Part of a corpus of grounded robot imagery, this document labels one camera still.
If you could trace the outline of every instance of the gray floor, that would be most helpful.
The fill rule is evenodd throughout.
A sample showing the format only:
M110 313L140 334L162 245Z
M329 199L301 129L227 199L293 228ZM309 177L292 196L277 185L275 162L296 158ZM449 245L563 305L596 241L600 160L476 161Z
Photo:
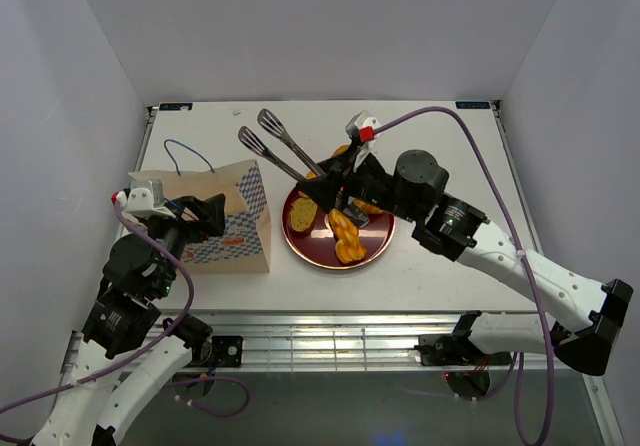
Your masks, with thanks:
M581 376L560 371L546 446L604 444ZM176 403L169 392L142 412L122 443L138 445L518 445L511 381L499 396L472 405L407 394L400 386L448 392L436 373L245 374L253 399L241 416L212 418ZM240 404L237 386L217 383L205 401ZM523 401L529 435L544 413L541 371L527 372Z

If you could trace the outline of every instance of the plate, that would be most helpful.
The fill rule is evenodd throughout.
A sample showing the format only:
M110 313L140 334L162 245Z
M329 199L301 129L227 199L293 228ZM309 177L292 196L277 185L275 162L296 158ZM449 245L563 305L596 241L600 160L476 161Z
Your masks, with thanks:
M369 224L360 229L360 242L367 250L364 259L342 264L336 256L336 239L329 227L329 218L318 208L311 233L303 235L289 227L287 216L291 204L300 197L295 189L289 193L282 208L282 231L291 249L308 263L325 269L353 269L369 264L389 246L396 222L392 214L369 215Z

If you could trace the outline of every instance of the blue and white checkered bag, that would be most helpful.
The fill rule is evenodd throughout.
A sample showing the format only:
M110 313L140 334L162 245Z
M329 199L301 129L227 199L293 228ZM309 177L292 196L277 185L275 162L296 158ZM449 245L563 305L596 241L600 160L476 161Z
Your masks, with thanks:
M241 161L216 167L215 172L140 171L136 179L160 179L168 199L195 196L207 199L223 193L225 232L189 244L182 261L192 274L266 273L271 256L271 217L258 162Z

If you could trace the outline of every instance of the metal tongs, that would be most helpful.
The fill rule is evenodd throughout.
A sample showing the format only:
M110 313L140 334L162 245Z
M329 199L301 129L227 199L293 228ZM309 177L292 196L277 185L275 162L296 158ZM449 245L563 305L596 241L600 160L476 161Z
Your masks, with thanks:
M285 146L293 151L300 161L302 161L317 177L325 176L326 173L324 170L313 159L311 159L300 146L298 146L275 114L268 109L261 110L260 113L258 113L258 124L262 126L267 133L279 139L285 144ZM295 181L302 181L306 179L302 174L273 154L273 152L265 146L258 136L256 136L256 134L246 126L243 126L240 128L240 131L238 131L238 139L250 151L277 166L286 174L291 176ZM351 200L342 212L358 228L363 228L369 224L369 217L355 204L352 204Z

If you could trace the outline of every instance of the white tabletop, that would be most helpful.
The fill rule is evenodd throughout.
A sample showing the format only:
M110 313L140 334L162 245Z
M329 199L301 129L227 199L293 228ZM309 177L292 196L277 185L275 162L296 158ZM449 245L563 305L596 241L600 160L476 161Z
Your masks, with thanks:
M237 140L241 126L254 130L282 159L301 172L306 168L293 153L256 123L261 108L271 109L310 156L328 157L348 142L346 123L368 110L382 123L417 108L439 105L455 110L448 101L286 101L194 103L191 111L157 114L141 169L172 170L163 149L167 138L197 149L215 167L255 156ZM531 236L498 127L491 110L458 110L471 129L500 191L514 216L525 246ZM374 151L388 172L407 149L424 149L450 173L447 192L484 211L503 228L506 223L467 140L449 116L429 113L382 136ZM181 148L172 148L180 168L204 171L202 161ZM291 178L259 160L272 218L272 256L269 274L195 276L195 311L273 312L452 312L470 309L532 311L533 304L493 278L452 263L423 249L411 239L413 225L398 220L385 253L369 265L352 271L327 271L297 257L284 240L280 215L293 188ZM164 311L182 308L186 285L179 278L171 294L158 306Z

